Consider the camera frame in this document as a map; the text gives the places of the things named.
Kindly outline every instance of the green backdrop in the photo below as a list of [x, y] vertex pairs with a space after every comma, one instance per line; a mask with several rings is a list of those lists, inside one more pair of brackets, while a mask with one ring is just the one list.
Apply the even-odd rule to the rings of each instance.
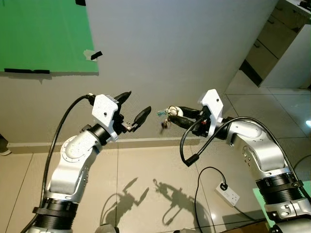
[[4, 68], [97, 72], [86, 7], [75, 0], [0, 0], [0, 71]]

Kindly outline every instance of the power strip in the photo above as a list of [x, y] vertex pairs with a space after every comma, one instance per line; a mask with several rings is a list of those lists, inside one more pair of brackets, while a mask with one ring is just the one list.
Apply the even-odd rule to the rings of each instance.
[[215, 192], [230, 206], [233, 207], [237, 204], [240, 196], [236, 194], [229, 186], [226, 190], [222, 190], [220, 185], [221, 182], [215, 189]]

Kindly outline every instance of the tiled floor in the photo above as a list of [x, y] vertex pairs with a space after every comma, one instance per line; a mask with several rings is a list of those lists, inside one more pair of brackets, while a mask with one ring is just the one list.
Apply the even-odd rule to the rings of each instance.
[[[269, 127], [295, 164], [311, 154], [311, 96], [307, 90], [258, 89], [241, 71], [229, 86], [224, 116], [251, 116]], [[200, 146], [185, 147], [185, 154]], [[256, 187], [243, 161], [220, 140], [212, 142], [190, 168], [180, 160], [178, 147], [103, 150], [91, 168], [89, 183], [73, 224], [75, 233], [94, 232], [101, 222], [117, 224], [121, 233], [172, 233], [196, 228], [193, 198], [198, 173], [215, 166], [241, 197], [237, 207], [253, 218], [263, 217], [253, 196]], [[0, 156], [0, 233], [17, 233], [32, 218], [38, 205], [46, 154]], [[52, 159], [51, 170], [59, 160]], [[297, 167], [309, 180], [311, 159]], [[218, 233], [250, 221], [229, 207], [214, 192], [221, 176], [206, 170], [201, 177], [197, 209], [205, 233]]]

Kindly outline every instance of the green surface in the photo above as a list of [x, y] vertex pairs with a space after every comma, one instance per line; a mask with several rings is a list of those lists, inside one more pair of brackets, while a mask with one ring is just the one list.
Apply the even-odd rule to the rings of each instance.
[[[307, 193], [308, 193], [309, 195], [311, 195], [311, 182], [310, 182], [310, 181], [304, 181], [303, 184], [304, 184], [304, 188], [305, 188], [305, 190], [307, 191]], [[263, 211], [263, 213], [264, 213], [264, 215], [265, 215], [265, 217], [266, 217], [266, 219], [267, 219], [267, 221], [268, 221], [268, 223], [269, 223], [269, 226], [270, 226], [270, 227], [273, 227], [274, 224], [275, 224], [275, 222], [274, 222], [274, 221], [271, 221], [271, 220], [268, 218], [268, 216], [267, 216], [267, 213], [266, 213], [266, 211], [265, 211], [265, 209], [264, 209], [265, 202], [264, 202], [264, 199], [263, 199], [263, 197], [262, 197], [262, 195], [261, 195], [259, 189], [258, 189], [258, 188], [254, 188], [254, 189], [253, 189], [253, 192], [254, 192], [255, 197], [256, 197], [257, 201], [259, 202], [260, 207], [261, 207], [261, 209], [262, 209], [262, 211]]]
[[75, 0], [1, 0], [0, 71], [4, 68], [97, 72], [86, 7]]

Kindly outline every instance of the cabinet drawer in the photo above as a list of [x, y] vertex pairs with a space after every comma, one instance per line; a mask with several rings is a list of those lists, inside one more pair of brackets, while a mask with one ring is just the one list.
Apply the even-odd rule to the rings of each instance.
[[262, 79], [265, 79], [278, 59], [257, 40], [249, 51], [246, 61]]
[[270, 16], [259, 34], [258, 40], [279, 59], [291, 45], [296, 35], [279, 20]]
[[271, 15], [284, 23], [290, 29], [300, 29], [305, 24], [310, 24], [309, 18], [302, 13], [300, 13], [299, 8], [295, 7], [286, 0], [280, 0]]

